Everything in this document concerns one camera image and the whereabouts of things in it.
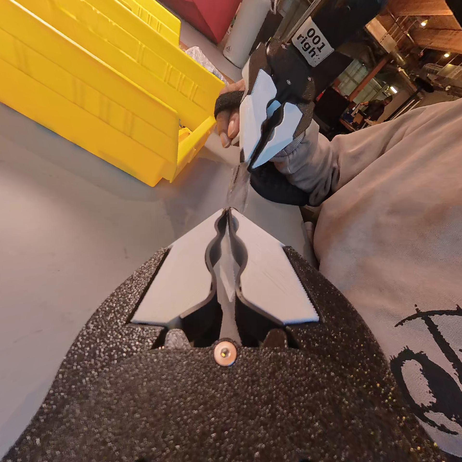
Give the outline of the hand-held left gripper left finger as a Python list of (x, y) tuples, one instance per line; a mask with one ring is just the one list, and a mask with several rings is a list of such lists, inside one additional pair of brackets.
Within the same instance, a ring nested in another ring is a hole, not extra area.
[(220, 209), (169, 246), (136, 305), (132, 323), (178, 328), (185, 334), (220, 331), (214, 266), (221, 258), (227, 224), (227, 211)]

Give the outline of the small clear bag white label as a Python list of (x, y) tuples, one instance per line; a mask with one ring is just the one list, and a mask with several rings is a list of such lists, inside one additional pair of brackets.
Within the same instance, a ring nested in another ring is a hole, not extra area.
[(217, 276), (217, 297), (222, 309), (222, 322), (219, 338), (228, 338), (235, 344), (242, 344), (235, 320), (236, 281), (239, 265), (232, 253), (230, 235), (230, 213), (232, 208), (245, 211), (250, 186), (250, 173), (247, 163), (240, 163), (232, 171), (231, 181), (225, 200), (225, 214), (220, 221), (224, 235), (220, 241), (220, 258), (214, 266)]

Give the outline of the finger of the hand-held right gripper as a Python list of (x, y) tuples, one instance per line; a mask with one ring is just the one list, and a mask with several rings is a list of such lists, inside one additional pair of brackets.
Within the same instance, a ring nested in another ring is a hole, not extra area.
[(276, 97), (272, 77), (259, 69), (251, 90), (242, 100), (239, 109), (239, 146), (241, 161), (247, 165), (263, 165), (269, 159), (268, 143), (274, 135), (274, 123), (269, 123), (268, 106)]
[(262, 166), (293, 141), (303, 114), (292, 103), (274, 101), (266, 116), (260, 126), (250, 129), (250, 169)]

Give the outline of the grey desk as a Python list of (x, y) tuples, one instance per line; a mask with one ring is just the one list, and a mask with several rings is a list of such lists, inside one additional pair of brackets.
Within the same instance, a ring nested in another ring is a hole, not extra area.
[(3, 456), (99, 305), (224, 205), (239, 149), (214, 132), (152, 188), (4, 104), (0, 130)]

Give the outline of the clear plastic bag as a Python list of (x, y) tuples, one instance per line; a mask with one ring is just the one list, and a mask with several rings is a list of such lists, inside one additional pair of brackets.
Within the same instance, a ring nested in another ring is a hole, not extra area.
[(228, 79), (225, 75), (220, 72), (217, 67), (206, 57), (202, 50), (198, 46), (190, 47), (184, 52), (196, 61), (200, 66), (204, 67), (207, 71), (212, 73), (215, 77), (220, 79), (225, 84), (228, 84)]

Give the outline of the yellow bin with bricks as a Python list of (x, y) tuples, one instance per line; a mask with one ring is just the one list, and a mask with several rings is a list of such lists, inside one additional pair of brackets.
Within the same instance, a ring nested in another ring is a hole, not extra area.
[(158, 32), (172, 45), (180, 46), (181, 21), (155, 0), (119, 0), (138, 18)]
[(0, 2), (1, 102), (141, 182), (172, 182), (224, 82), (118, 1)]

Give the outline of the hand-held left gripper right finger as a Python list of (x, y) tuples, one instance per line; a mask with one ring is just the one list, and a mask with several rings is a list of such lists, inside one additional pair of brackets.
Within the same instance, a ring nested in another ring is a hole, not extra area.
[(240, 333), (319, 322), (315, 304), (285, 251), (285, 245), (235, 209), (228, 210), (236, 276), (235, 320)]

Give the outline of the person's right hand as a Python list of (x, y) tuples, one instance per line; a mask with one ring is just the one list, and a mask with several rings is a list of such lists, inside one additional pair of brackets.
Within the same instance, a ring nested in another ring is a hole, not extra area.
[(240, 130), (240, 104), (246, 91), (245, 79), (223, 88), (215, 102), (214, 117), (222, 146), (228, 148)]

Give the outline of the black wrist rest pad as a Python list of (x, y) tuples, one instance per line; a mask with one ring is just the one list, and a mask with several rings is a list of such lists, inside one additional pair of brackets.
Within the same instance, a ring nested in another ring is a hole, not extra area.
[(294, 206), (318, 206), (330, 196), (312, 168), (283, 174), (276, 163), (267, 162), (250, 171), (250, 185), (264, 199)]

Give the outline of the person's right forearm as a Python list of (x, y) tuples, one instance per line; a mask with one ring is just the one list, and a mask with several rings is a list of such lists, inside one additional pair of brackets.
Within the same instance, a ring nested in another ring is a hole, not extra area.
[(400, 168), (405, 178), (432, 174), (439, 161), (443, 173), (461, 170), (461, 115), (461, 99), (441, 102), (331, 141), (312, 122), (296, 147), (271, 162), (306, 194), (302, 205), (319, 206), (358, 176), (381, 180)]

